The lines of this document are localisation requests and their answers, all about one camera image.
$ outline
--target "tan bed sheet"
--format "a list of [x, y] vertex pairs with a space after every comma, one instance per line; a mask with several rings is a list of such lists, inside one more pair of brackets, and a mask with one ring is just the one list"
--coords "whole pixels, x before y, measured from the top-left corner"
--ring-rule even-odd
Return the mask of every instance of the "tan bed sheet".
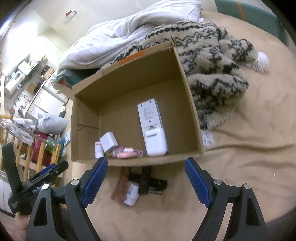
[[[213, 178], [226, 184], [251, 184], [266, 222], [296, 206], [296, 59], [276, 37], [242, 20], [204, 12], [205, 20], [225, 26], [236, 38], [246, 38], [270, 61], [270, 71], [260, 74], [243, 67], [249, 89], [231, 119], [214, 130], [216, 144], [197, 160]], [[72, 177], [91, 168], [74, 164]], [[207, 209], [198, 202], [184, 172], [184, 164], [156, 166], [152, 175], [166, 179], [162, 195], [142, 195], [134, 207], [112, 201], [120, 168], [108, 174], [87, 213], [102, 240], [192, 240]], [[227, 228], [226, 210], [217, 240]]]

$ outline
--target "white water heater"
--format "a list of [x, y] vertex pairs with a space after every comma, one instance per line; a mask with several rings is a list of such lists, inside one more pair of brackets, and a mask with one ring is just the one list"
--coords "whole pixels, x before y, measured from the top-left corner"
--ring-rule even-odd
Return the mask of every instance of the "white water heater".
[[20, 71], [16, 72], [15, 75], [4, 86], [4, 94], [10, 98], [24, 78], [24, 74], [22, 74]]

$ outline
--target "white comforter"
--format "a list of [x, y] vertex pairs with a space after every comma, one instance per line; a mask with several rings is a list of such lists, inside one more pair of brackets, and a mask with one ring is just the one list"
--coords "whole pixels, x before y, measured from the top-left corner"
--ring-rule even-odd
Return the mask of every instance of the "white comforter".
[[65, 68], [100, 68], [158, 25], [185, 19], [197, 22], [200, 5], [195, 0], [163, 0], [134, 15], [94, 25], [67, 51], [58, 73]]

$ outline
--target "black and beige fuzzy blanket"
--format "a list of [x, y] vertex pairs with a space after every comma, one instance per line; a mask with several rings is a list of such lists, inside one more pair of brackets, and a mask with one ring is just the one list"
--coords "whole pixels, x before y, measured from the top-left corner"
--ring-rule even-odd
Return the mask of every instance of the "black and beige fuzzy blanket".
[[228, 120], [248, 89], [239, 65], [264, 73], [269, 65], [264, 53], [257, 52], [246, 39], [235, 39], [213, 22], [179, 21], [160, 25], [146, 37], [130, 44], [111, 64], [173, 39], [187, 76], [201, 129], [211, 130]]

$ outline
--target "blue gripper pad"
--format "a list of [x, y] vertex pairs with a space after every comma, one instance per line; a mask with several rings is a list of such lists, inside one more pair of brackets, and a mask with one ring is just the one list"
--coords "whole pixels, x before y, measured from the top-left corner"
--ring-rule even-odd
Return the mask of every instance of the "blue gripper pad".
[[82, 207], [87, 208], [89, 204], [94, 202], [96, 195], [101, 187], [101, 184], [107, 174], [108, 161], [104, 158], [97, 169], [93, 172], [88, 182], [83, 189]]
[[199, 202], [204, 204], [206, 208], [209, 208], [212, 204], [212, 201], [210, 200], [210, 191], [190, 159], [185, 161], [185, 172]]
[[51, 168], [55, 167], [56, 164], [53, 163], [53, 164], [50, 164], [48, 167], [44, 168], [43, 170], [41, 170], [40, 172], [38, 172], [38, 175], [41, 176], [43, 175], [44, 173], [47, 173]]

